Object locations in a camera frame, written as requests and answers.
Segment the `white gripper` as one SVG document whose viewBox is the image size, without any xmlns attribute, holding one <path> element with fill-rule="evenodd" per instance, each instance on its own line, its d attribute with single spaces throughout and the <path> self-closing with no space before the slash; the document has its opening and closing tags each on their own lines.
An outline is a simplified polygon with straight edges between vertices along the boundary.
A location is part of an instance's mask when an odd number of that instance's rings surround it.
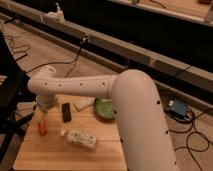
<svg viewBox="0 0 213 171">
<path fill-rule="evenodd" d="M 39 123 L 42 123 L 45 121 L 45 117 L 47 116 L 48 112 L 47 110 L 50 110 L 53 108 L 56 104 L 56 97 L 36 97 L 37 105 L 41 110 L 38 110 L 37 119 Z"/>
</svg>

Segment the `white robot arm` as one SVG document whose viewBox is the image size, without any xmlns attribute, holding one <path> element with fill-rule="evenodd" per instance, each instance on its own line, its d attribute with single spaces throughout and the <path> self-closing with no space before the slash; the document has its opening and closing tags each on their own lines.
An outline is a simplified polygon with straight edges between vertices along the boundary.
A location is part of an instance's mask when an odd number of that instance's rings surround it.
<svg viewBox="0 0 213 171">
<path fill-rule="evenodd" d="M 28 89 L 42 108 L 52 107 L 57 94 L 111 100 L 128 171 L 180 171 L 158 90 L 146 73 L 58 78 L 46 66 L 30 78 Z"/>
</svg>

